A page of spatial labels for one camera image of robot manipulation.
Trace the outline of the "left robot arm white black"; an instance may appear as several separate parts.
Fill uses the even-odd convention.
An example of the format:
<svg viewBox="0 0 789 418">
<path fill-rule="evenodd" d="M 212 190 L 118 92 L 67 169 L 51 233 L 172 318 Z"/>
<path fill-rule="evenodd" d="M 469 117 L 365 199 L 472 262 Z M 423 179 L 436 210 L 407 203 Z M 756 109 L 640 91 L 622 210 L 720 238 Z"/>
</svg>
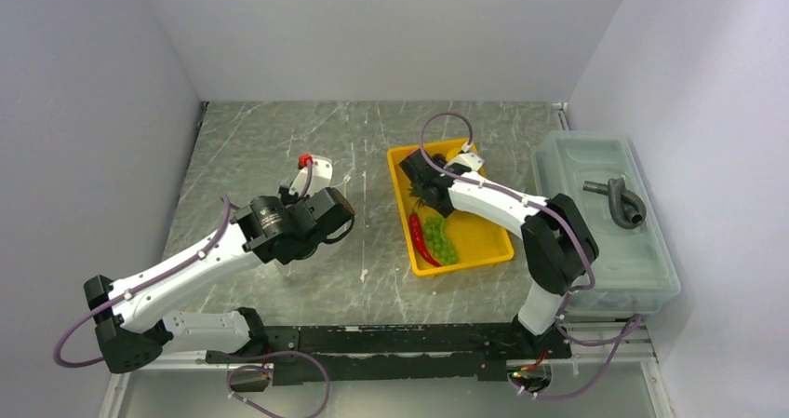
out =
<svg viewBox="0 0 789 418">
<path fill-rule="evenodd" d="M 220 226 L 203 241 L 135 276 L 96 276 L 84 285 L 101 357 L 112 373 L 135 371 L 164 354 L 207 350 L 260 359 L 270 348 L 257 311 L 186 313 L 179 305 L 205 286 L 264 263 L 287 265 L 344 239 L 355 212 L 333 187 L 291 205 L 258 196 L 225 207 Z"/>
</svg>

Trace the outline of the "orange toy pineapple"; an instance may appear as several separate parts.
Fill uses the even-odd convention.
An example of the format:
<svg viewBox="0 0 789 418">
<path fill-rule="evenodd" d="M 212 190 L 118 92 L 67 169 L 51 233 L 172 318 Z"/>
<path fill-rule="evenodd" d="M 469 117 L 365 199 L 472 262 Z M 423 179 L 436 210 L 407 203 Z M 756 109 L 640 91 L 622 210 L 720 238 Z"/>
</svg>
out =
<svg viewBox="0 0 789 418">
<path fill-rule="evenodd" d="M 409 186 L 409 196 L 415 199 L 413 208 L 429 208 L 438 210 L 441 206 L 441 191 L 431 184 L 415 184 Z"/>
</svg>

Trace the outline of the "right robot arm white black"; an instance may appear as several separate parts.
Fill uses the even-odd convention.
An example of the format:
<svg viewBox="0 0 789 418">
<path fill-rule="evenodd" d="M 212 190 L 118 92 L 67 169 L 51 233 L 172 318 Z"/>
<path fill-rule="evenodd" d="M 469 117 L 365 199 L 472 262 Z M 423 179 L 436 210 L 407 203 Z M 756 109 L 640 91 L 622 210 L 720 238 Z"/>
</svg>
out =
<svg viewBox="0 0 789 418">
<path fill-rule="evenodd" d="M 416 149 L 398 166 L 417 198 L 443 217 L 470 213 L 521 239 L 532 285 L 515 319 L 513 345 L 521 356 L 536 357 L 569 294 L 593 287 L 591 266 L 600 250 L 571 197 L 517 192 L 484 177 L 483 164 L 471 151 L 443 161 Z"/>
</svg>

